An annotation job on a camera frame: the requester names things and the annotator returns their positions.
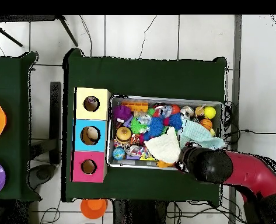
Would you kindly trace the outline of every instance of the white cloth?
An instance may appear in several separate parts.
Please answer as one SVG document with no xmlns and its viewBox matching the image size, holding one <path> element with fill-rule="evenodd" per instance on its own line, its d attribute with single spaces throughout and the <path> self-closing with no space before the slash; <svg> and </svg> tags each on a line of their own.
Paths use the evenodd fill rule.
<svg viewBox="0 0 276 224">
<path fill-rule="evenodd" d="M 180 148 L 174 127 L 170 127 L 166 134 L 145 141 L 144 144 L 157 160 L 174 163 L 179 159 Z"/>
</svg>

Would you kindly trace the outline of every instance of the pink cube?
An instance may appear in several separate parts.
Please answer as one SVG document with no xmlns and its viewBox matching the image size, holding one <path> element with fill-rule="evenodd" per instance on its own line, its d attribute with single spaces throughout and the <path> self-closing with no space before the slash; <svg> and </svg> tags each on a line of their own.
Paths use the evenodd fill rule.
<svg viewBox="0 0 276 224">
<path fill-rule="evenodd" d="M 73 182 L 102 183 L 106 173 L 105 152 L 75 151 Z"/>
</svg>

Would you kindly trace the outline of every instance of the yellow tennis ball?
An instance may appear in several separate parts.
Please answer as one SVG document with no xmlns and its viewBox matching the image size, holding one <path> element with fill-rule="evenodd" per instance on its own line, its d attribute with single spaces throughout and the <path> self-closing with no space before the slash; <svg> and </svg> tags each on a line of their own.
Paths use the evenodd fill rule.
<svg viewBox="0 0 276 224">
<path fill-rule="evenodd" d="M 214 129 L 210 129 L 210 134 L 214 137 L 215 136 L 215 131 L 214 131 Z"/>
<path fill-rule="evenodd" d="M 205 118 L 209 118 L 210 120 L 215 117 L 216 111 L 213 107 L 206 107 L 204 109 Z"/>
</svg>

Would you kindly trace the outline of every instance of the orange ball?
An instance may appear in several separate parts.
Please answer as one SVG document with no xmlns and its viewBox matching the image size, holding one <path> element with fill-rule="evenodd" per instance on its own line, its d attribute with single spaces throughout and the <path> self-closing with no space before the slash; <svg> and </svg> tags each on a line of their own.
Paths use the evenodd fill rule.
<svg viewBox="0 0 276 224">
<path fill-rule="evenodd" d="M 178 105 L 172 104 L 171 106 L 172 106 L 172 114 L 177 114 L 180 112 L 180 108 Z"/>
<path fill-rule="evenodd" d="M 205 127 L 207 130 L 209 130 L 210 131 L 210 129 L 212 128 L 212 122 L 210 121 L 210 120 L 208 120 L 208 119 L 203 119 L 203 120 L 201 120 L 200 121 L 200 124 L 203 126 L 203 127 Z"/>
</svg>

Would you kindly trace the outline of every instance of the circular hole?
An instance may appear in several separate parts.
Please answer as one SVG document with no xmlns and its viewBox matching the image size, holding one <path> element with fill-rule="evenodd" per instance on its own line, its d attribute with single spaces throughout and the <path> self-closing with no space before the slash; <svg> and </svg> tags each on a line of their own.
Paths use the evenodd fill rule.
<svg viewBox="0 0 276 224">
<path fill-rule="evenodd" d="M 88 96 L 84 100 L 83 105 L 87 111 L 97 111 L 99 108 L 99 99 L 95 96 Z"/>
<path fill-rule="evenodd" d="M 85 160 L 81 164 L 81 169 L 86 174 L 93 174 L 96 170 L 96 164 L 93 160 Z"/>
<path fill-rule="evenodd" d="M 100 131 L 95 126 L 88 126 L 81 131 L 81 140 L 86 145 L 96 145 L 100 139 Z"/>
</svg>

